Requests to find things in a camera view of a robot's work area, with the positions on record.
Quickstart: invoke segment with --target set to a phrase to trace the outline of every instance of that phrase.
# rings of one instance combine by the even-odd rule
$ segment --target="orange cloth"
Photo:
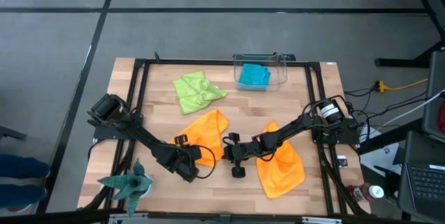
[[[213,110],[201,116],[177,136],[185,134],[190,145],[198,144],[208,147],[215,154],[216,161],[219,161],[223,157],[221,133],[226,130],[227,126],[229,126],[227,118],[219,110]],[[202,158],[198,159],[196,163],[213,167],[211,153],[202,147],[200,150]]]
[[[277,131],[275,121],[269,123],[263,132]],[[300,156],[288,141],[277,149],[271,161],[257,159],[259,180],[264,192],[270,199],[278,198],[305,180],[305,169]]]

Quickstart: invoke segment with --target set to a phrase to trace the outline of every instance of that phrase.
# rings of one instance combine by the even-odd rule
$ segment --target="towel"
[[[267,67],[245,63],[238,81],[238,89],[266,90],[270,80]]]
[[[267,125],[264,132],[278,129],[274,121]],[[284,195],[305,180],[305,169],[301,158],[288,141],[284,141],[277,149],[271,161],[257,159],[257,171],[263,190],[270,199]]]
[[[206,79],[204,72],[183,74],[173,81],[183,114],[206,108],[214,99],[224,98],[227,93]]]
[[[215,154],[216,161],[219,161],[223,157],[221,133],[226,130],[227,126],[229,126],[227,118],[219,110],[213,110],[190,124],[178,136],[187,135],[190,145],[198,144],[208,147]],[[198,159],[196,163],[213,167],[211,153],[202,147],[200,147],[200,150],[202,158]]]

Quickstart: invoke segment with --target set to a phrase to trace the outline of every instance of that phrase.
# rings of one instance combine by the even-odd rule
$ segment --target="artificial plant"
[[[131,215],[138,206],[139,198],[144,194],[152,181],[145,176],[145,169],[139,163],[139,159],[133,166],[133,172],[127,170],[126,175],[115,175],[99,179],[98,182],[105,186],[119,189],[113,200],[127,199],[127,213]]]

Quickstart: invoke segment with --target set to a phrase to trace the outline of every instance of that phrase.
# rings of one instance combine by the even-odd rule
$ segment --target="laptop keyboard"
[[[410,179],[414,196],[445,202],[445,167],[411,164]]]

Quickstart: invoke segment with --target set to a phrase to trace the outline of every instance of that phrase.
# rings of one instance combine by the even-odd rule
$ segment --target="green cloth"
[[[204,72],[183,74],[181,79],[173,81],[173,86],[183,114],[204,109],[212,100],[224,98],[227,95],[225,91],[206,79]]]

